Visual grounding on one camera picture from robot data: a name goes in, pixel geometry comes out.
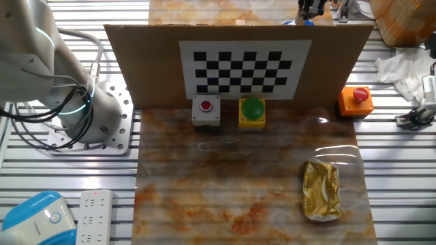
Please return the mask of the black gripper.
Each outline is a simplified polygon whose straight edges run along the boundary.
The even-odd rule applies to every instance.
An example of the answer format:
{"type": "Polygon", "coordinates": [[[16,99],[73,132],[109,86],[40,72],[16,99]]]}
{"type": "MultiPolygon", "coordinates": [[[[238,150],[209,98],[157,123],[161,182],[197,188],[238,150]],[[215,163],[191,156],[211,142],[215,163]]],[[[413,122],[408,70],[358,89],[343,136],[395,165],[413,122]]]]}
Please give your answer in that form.
{"type": "Polygon", "coordinates": [[[324,6],[328,0],[298,0],[298,13],[296,15],[295,23],[303,25],[308,19],[316,18],[324,14],[324,6]]]}

